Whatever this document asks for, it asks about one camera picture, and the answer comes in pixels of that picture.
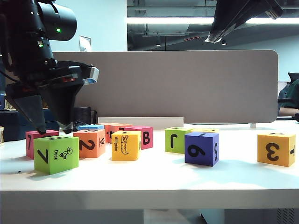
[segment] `red block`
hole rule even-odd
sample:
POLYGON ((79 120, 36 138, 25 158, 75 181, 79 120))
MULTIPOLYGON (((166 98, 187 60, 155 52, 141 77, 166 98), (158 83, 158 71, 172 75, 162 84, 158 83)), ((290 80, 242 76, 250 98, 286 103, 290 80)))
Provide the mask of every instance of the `red block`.
POLYGON ((125 131, 141 131, 141 149, 153 148, 153 127, 131 126, 125 127, 125 131))
POLYGON ((26 132, 26 156, 30 157, 31 159, 34 159, 33 139, 50 137, 50 136, 58 136, 58 135, 59 135, 59 131, 55 131, 55 130, 47 130, 46 134, 40 134, 37 131, 26 132))

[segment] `blue block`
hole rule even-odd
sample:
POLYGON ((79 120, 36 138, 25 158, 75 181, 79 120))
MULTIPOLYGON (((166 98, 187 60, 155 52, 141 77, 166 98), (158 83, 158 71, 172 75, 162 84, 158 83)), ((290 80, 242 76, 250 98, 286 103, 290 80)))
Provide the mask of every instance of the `blue block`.
POLYGON ((89 129, 105 129, 104 125, 82 125, 78 127, 78 131, 80 130, 89 130, 89 129))
POLYGON ((0 110, 4 110, 5 108, 5 96, 4 93, 0 94, 0 110))
POLYGON ((219 160, 219 134, 191 132, 185 135, 185 162, 214 166, 219 160))

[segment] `number 3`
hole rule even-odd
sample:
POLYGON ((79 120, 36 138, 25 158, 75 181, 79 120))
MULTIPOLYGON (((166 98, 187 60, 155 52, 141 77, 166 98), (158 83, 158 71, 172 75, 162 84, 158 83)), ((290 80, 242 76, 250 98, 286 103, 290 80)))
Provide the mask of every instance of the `number 3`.
POLYGON ((278 156, 272 157, 272 155, 275 154, 275 151, 271 150, 271 147, 274 147, 277 150, 279 150, 279 145, 276 143, 269 143, 266 145, 266 150, 268 151, 267 158, 270 161, 277 161, 279 157, 278 156))

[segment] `white wall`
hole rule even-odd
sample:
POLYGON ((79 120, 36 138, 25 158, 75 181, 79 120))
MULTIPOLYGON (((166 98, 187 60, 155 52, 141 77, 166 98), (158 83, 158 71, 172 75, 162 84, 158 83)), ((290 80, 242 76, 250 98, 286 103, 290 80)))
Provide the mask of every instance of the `white wall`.
POLYGON ((126 0, 56 0, 77 18, 75 36, 50 41, 52 51, 80 51, 79 35, 91 38, 93 51, 127 51, 126 0))
POLYGON ((278 80, 290 81, 288 72, 299 72, 299 35, 221 49, 271 49, 278 54, 278 80))

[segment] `ceiling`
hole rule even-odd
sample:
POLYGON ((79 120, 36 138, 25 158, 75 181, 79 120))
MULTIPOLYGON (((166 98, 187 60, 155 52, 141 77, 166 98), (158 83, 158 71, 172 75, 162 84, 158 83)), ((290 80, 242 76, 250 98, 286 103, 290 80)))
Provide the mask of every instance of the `ceiling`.
MULTIPOLYGON (((282 17, 299 17, 299 0, 277 2, 284 10, 282 17)), ((215 6, 215 0, 127 0, 127 17, 213 17, 215 6)), ((210 28, 195 24, 128 24, 128 50, 185 50, 194 45, 202 50, 219 49, 220 43, 204 42, 210 28)), ((290 35, 299 35, 299 25, 244 24, 225 39, 237 45, 290 35)))

